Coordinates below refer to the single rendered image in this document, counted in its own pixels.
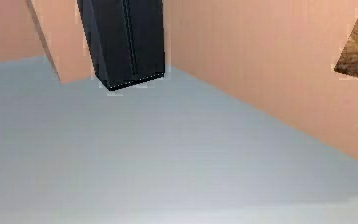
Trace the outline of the black fridge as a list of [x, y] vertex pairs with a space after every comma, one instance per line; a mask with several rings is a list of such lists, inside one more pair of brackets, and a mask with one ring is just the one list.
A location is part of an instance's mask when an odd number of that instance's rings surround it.
[[110, 91], [165, 74], [162, 0], [76, 0], [95, 76]]

